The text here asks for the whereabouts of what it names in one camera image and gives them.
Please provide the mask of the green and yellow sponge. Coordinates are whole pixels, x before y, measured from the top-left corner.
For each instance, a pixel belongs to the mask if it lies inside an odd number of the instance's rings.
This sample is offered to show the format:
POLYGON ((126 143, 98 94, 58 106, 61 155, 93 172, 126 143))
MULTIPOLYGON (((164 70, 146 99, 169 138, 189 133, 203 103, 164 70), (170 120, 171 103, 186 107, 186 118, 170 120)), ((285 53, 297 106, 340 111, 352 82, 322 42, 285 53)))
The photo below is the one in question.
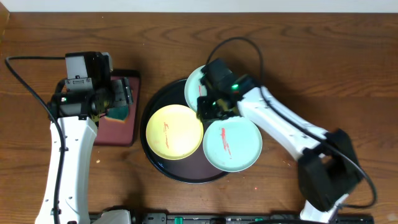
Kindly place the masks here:
POLYGON ((115 121, 124 123, 129 116, 129 107, 121 106, 117 108, 110 108, 105 115, 105 119, 109 121, 115 121))

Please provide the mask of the yellow plate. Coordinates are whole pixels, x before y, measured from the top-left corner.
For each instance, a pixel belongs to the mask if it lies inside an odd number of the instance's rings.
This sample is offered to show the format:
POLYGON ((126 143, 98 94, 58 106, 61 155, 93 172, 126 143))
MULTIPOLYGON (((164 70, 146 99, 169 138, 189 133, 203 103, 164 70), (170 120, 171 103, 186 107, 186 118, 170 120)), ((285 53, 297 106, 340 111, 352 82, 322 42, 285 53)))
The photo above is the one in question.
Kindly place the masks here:
POLYGON ((157 110, 146 126, 147 143, 157 156, 181 160, 192 155, 204 135, 202 122, 187 106, 167 105, 157 110))

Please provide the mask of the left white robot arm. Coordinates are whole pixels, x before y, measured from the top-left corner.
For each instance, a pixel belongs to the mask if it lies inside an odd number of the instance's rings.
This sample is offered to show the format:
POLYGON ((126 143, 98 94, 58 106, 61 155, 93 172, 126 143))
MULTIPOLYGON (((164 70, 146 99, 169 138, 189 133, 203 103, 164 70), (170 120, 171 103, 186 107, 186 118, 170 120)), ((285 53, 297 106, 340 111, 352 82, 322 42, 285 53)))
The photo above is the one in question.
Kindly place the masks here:
POLYGON ((90 158, 93 146, 130 146, 140 81, 137 77, 111 77, 114 108, 82 114, 80 102, 92 103, 102 96, 93 91, 92 78, 77 80, 87 89, 75 88, 70 80, 58 83, 52 104, 58 111, 51 123, 52 151, 44 201, 36 223, 89 223, 87 202, 90 158))

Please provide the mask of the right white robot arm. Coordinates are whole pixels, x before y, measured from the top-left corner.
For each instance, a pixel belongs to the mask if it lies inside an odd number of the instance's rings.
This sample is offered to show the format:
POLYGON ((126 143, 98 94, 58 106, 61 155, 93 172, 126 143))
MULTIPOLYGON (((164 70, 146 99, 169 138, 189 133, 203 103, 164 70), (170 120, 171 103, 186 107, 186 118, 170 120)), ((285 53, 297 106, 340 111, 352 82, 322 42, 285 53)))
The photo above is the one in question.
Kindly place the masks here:
POLYGON ((348 134, 329 132, 302 119, 277 101, 249 75, 202 75, 198 117, 226 120, 247 118, 274 138, 298 163, 298 184, 306 202, 300 219, 332 221, 354 188, 364 179, 348 134))

